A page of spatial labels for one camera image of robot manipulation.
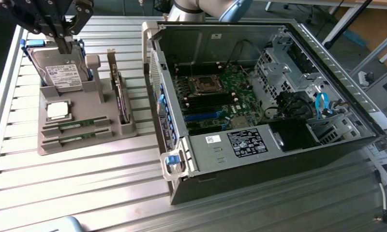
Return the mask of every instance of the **hard drive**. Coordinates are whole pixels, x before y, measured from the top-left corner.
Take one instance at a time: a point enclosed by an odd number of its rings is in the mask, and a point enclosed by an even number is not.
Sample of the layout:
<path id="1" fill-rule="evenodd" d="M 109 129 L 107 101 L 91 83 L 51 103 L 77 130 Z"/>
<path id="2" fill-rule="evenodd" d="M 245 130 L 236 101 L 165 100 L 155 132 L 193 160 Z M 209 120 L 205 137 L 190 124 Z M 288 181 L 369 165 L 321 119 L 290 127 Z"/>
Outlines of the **hard drive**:
<path id="1" fill-rule="evenodd" d="M 61 54 L 57 43 L 46 43 L 45 40 L 31 40 L 25 47 L 41 74 L 42 85 L 55 86 L 58 92 L 82 90 L 82 82 L 93 79 L 85 62 L 83 43 L 71 43 L 71 54 Z"/>

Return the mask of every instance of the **white cable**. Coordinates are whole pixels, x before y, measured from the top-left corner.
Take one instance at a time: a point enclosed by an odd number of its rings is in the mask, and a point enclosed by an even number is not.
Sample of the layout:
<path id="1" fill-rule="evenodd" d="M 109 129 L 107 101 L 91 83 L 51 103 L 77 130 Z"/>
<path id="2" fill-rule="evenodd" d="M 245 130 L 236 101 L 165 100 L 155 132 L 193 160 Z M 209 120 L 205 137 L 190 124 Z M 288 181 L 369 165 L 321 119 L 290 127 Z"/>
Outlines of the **white cable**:
<path id="1" fill-rule="evenodd" d="M 384 195 L 384 209 L 387 210 L 387 208 L 386 208 L 386 193 L 385 193 L 384 184 L 380 183 L 380 186 L 381 186 L 382 195 Z"/>

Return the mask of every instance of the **metal frame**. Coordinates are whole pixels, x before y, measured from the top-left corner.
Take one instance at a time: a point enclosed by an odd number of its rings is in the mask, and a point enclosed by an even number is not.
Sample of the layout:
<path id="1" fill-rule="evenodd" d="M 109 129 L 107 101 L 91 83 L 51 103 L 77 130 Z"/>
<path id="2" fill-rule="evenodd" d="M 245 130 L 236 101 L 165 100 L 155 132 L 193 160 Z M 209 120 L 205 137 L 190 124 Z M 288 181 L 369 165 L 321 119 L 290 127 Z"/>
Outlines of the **metal frame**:
<path id="1" fill-rule="evenodd" d="M 7 112 L 10 112 L 12 105 L 12 102 L 8 101 L 8 99 L 14 97 L 19 69 L 23 58 L 23 51 L 21 49 L 21 39 L 26 38 L 27 38 L 27 30 L 25 30 L 21 26 L 16 26 L 15 36 L 12 39 L 12 45 L 0 81 L 0 149 L 6 131 L 6 124 L 8 120 Z"/>

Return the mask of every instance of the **white sticker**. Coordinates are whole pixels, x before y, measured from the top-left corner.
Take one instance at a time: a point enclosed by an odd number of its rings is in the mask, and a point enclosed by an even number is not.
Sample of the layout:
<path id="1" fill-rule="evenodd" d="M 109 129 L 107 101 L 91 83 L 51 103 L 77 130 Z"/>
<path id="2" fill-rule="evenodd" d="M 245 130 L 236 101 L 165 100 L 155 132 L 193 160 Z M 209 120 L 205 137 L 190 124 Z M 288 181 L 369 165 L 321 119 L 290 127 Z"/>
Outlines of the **white sticker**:
<path id="1" fill-rule="evenodd" d="M 75 64 L 46 67 L 57 88 L 82 86 L 78 67 Z"/>
<path id="2" fill-rule="evenodd" d="M 222 38 L 222 34 L 213 34 L 211 35 L 211 39 L 215 40 L 215 39 L 221 39 Z"/>
<path id="3" fill-rule="evenodd" d="M 61 140 L 61 143 L 67 143 L 67 142 L 71 142 L 71 141 L 77 141 L 77 140 L 81 140 L 82 137 L 77 137 L 77 138 L 73 138 L 73 139 L 66 139 L 66 140 Z"/>
<path id="4" fill-rule="evenodd" d="M 237 110 L 236 110 L 236 107 L 232 105 L 232 109 L 233 109 L 233 113 L 237 114 Z"/>
<path id="5" fill-rule="evenodd" d="M 221 142 L 221 137 L 219 137 L 219 135 L 207 136 L 206 137 L 206 140 L 207 140 L 207 143 L 209 144 L 218 143 L 218 142 Z"/>
<path id="6" fill-rule="evenodd" d="M 71 125 L 71 126 L 61 127 L 59 129 L 61 130 L 66 130 L 66 129 L 71 129 L 71 128 L 77 128 L 77 127 L 81 127 L 81 124 L 75 124 L 75 125 Z"/>

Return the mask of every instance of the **green circuit board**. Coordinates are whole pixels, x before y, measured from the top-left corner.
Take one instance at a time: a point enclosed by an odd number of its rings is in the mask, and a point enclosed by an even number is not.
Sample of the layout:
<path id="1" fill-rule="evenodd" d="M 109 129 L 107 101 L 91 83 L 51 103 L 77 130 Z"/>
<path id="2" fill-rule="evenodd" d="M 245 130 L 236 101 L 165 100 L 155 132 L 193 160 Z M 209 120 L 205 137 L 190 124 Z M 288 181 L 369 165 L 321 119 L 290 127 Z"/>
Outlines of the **green circuit board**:
<path id="1" fill-rule="evenodd" d="M 241 70 L 240 66 L 229 65 L 224 73 L 215 75 L 174 77 L 174 86 L 190 134 L 202 134 L 202 131 L 207 133 L 207 129 L 214 129 L 215 131 L 211 132 L 217 132 L 219 126 L 219 131 L 256 126 L 261 121 L 264 114 L 260 101 L 248 81 L 248 74 Z M 217 112 L 218 114 L 215 118 L 201 119 L 209 112 L 190 114 L 193 106 L 187 106 L 187 102 L 190 102 L 187 101 L 187 97 L 195 99 L 202 94 L 210 98 L 213 96 L 218 98 L 222 95 L 230 95 L 236 99 L 228 104 L 213 106 L 214 110 L 211 112 Z M 203 105 L 197 107 L 202 109 L 202 106 L 209 107 L 207 105 L 209 102 L 205 101 Z M 198 116 L 199 119 L 187 120 L 193 116 Z"/>

